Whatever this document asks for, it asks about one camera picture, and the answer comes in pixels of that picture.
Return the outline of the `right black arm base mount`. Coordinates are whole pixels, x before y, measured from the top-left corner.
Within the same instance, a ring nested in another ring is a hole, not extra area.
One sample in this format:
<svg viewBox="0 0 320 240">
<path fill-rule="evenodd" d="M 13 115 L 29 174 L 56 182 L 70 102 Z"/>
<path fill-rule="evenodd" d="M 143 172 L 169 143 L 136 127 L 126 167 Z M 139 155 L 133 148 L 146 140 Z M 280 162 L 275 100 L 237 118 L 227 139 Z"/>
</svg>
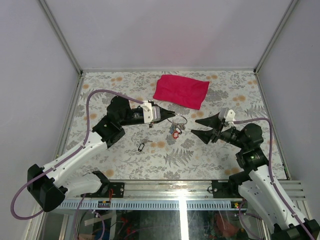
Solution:
<svg viewBox="0 0 320 240">
<path fill-rule="evenodd" d="M 228 180 L 212 180 L 212 190 L 208 191 L 212 193 L 214 199 L 240 198 L 238 188 L 241 183 L 237 177 L 232 175 Z"/>
</svg>

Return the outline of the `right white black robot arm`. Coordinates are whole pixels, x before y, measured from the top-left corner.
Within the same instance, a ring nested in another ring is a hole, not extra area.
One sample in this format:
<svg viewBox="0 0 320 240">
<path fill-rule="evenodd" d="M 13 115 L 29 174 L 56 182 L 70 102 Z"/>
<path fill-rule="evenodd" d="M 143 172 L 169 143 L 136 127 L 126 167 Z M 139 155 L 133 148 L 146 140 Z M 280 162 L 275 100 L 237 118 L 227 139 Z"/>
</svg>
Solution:
<svg viewBox="0 0 320 240">
<path fill-rule="evenodd" d="M 229 176 L 224 192 L 241 197 L 247 204 L 246 213 L 239 212 L 241 226 L 252 240 L 259 240 L 258 227 L 251 221 L 264 221 L 272 240 L 315 240 L 320 225 L 309 220 L 293 203 L 272 171 L 272 153 L 261 149 L 262 128 L 256 124 L 262 118 L 235 120 L 235 112 L 224 108 L 214 116 L 197 119 L 196 123 L 210 130 L 192 130 L 205 144 L 224 141 L 240 151 L 235 155 L 241 172 Z"/>
</svg>

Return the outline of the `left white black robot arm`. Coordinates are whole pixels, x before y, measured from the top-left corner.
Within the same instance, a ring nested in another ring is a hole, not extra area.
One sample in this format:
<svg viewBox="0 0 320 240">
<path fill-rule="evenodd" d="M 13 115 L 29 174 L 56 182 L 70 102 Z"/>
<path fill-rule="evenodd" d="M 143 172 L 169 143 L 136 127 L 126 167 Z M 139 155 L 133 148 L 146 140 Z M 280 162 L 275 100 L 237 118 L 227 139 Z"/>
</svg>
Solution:
<svg viewBox="0 0 320 240">
<path fill-rule="evenodd" d="M 44 212 L 56 209 L 66 198 L 87 196 L 107 198 L 111 191 L 109 179 L 99 170 L 69 179 L 71 174 L 87 160 L 117 143 L 125 135 L 125 126 L 158 124 L 176 115 L 152 101 L 143 101 L 137 108 L 130 100 L 115 96 L 106 109 L 106 115 L 88 130 L 83 142 L 39 167 L 32 165 L 27 171 L 29 193 Z"/>
</svg>

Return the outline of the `keyring with coloured tags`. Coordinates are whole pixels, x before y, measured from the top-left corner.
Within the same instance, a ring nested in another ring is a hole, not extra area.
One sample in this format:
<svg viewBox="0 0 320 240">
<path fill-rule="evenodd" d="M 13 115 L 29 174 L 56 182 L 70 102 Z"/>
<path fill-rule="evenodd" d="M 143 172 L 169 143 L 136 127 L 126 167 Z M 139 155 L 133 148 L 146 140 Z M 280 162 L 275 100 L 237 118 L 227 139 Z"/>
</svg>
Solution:
<svg viewBox="0 0 320 240">
<path fill-rule="evenodd" d="M 174 116 L 183 119 L 183 122 L 174 122 L 173 120 L 167 119 L 167 121 L 170 123 L 169 133 L 171 134 L 172 138 L 176 140 L 186 129 L 186 124 L 188 123 L 188 120 L 186 117 L 179 113 L 175 113 Z"/>
</svg>

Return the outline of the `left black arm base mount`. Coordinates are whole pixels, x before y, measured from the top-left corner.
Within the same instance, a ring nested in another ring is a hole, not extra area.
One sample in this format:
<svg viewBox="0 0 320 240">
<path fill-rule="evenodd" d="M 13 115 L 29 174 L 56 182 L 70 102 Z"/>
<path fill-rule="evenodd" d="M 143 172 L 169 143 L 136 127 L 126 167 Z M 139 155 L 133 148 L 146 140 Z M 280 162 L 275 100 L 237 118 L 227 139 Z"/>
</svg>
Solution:
<svg viewBox="0 0 320 240">
<path fill-rule="evenodd" d="M 108 199 L 120 199 L 124 197 L 125 183 L 124 182 L 111 182 L 108 188 L 98 190 L 95 193 L 87 193 L 87 198 L 108 198 Z"/>
</svg>

